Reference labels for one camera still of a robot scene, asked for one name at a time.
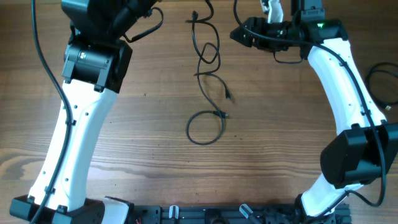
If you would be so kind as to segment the black USB cable gold plug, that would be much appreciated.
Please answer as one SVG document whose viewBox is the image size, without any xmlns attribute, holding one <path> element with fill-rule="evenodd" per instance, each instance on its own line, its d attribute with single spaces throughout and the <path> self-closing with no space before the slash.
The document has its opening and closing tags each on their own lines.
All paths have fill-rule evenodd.
<svg viewBox="0 0 398 224">
<path fill-rule="evenodd" d="M 375 64 L 365 78 L 365 85 L 378 107 L 390 110 L 397 106 L 397 64 Z"/>
</svg>

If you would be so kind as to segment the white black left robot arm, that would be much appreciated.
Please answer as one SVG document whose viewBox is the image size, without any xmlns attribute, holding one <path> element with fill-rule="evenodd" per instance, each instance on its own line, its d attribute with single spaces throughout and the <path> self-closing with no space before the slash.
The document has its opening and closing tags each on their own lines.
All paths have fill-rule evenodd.
<svg viewBox="0 0 398 224">
<path fill-rule="evenodd" d="M 134 204 L 86 196 L 88 170 L 101 127 L 131 60 L 126 32 L 149 17 L 154 1 L 63 1 L 71 36 L 64 55 L 62 99 L 50 146 L 29 193 L 9 213 L 31 223 L 139 223 Z"/>
</svg>

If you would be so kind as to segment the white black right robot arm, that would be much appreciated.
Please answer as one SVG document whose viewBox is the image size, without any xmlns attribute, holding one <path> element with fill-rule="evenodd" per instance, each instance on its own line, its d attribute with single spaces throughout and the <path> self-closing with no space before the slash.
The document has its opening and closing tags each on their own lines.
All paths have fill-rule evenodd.
<svg viewBox="0 0 398 224">
<path fill-rule="evenodd" d="M 321 1 L 292 1 L 291 21 L 279 1 L 261 3 L 263 17 L 239 22 L 230 37 L 272 53 L 300 50 L 320 79 L 336 124 L 336 138 L 320 155 L 321 174 L 296 200 L 294 222 L 321 223 L 361 187 L 381 183 L 378 207 L 386 194 L 387 173 L 397 154 L 397 125 L 387 122 L 356 68 L 348 33 L 338 19 L 328 20 Z"/>
</svg>

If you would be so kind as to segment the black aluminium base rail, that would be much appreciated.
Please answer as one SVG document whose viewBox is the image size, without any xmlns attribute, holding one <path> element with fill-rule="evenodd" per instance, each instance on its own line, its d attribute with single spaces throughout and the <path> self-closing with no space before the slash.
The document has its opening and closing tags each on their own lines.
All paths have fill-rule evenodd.
<svg viewBox="0 0 398 224">
<path fill-rule="evenodd" d="M 305 218 L 292 204 L 254 206 L 246 212 L 243 207 L 170 207 L 137 205 L 135 223 L 322 223 L 351 224 L 351 211 L 347 204 L 337 206 L 332 214 L 318 220 Z"/>
</svg>

